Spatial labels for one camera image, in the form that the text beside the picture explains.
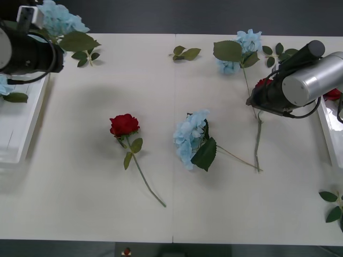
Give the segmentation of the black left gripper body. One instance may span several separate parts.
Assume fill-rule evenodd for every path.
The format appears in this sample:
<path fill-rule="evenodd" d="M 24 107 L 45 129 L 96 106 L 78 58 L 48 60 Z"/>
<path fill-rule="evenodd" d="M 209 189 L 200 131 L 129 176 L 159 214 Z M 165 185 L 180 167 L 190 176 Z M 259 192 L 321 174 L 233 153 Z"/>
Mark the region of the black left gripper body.
<path fill-rule="evenodd" d="M 29 63 L 26 64 L 26 73 L 47 72 L 53 61 L 53 50 L 50 43 L 37 35 L 29 34 L 28 36 L 32 44 L 27 52 L 29 54 Z M 56 60 L 50 72 L 59 73 L 64 68 L 64 51 L 60 46 L 52 45 L 56 54 Z"/>

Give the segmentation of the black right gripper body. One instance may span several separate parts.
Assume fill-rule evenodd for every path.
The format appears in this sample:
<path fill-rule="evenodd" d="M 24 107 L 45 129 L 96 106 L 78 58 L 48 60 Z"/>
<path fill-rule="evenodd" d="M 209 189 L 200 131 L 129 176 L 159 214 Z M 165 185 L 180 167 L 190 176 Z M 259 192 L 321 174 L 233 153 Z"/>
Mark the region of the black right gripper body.
<path fill-rule="evenodd" d="M 279 116 L 294 110 L 294 105 L 286 99 L 282 91 L 282 80 L 280 79 L 264 78 L 260 80 L 252 90 L 246 105 Z"/>

